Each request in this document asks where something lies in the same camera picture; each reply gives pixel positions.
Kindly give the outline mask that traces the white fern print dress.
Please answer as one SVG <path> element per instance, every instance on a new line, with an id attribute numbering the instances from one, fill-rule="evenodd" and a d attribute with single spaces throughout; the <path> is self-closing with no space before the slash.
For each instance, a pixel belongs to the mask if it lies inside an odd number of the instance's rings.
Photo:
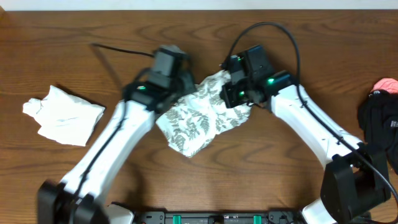
<path id="1" fill-rule="evenodd" d="M 186 157 L 193 157 L 215 136 L 248 120 L 249 106 L 227 108 L 220 98 L 222 86 L 230 80 L 231 75 L 224 71 L 206 77 L 196 86 L 196 92 L 179 98 L 157 119 L 156 125 L 169 147 Z"/>

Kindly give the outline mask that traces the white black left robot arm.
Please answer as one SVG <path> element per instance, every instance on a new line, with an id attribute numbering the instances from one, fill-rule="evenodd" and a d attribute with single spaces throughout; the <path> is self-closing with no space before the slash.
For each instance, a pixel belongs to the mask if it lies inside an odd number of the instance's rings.
<path id="1" fill-rule="evenodd" d="M 112 118 L 82 160 L 55 184 L 45 181 L 37 192 L 37 223 L 133 223 L 134 212 L 106 205 L 116 175 L 135 145 L 156 119 L 182 96 L 195 92 L 190 56 L 176 45 L 161 45 L 121 90 Z"/>

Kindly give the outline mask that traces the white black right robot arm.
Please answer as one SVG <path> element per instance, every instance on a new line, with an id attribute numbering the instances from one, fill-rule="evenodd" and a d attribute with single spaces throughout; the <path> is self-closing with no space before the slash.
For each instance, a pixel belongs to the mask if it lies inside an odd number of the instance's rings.
<path id="1" fill-rule="evenodd" d="M 252 103 L 269 110 L 320 161 L 320 197 L 302 209 L 302 221 L 370 223 L 367 212 L 391 198 L 385 155 L 335 123 L 290 72 L 276 72 L 262 46 L 227 57 L 221 68 L 231 75 L 220 92 L 227 108 Z"/>

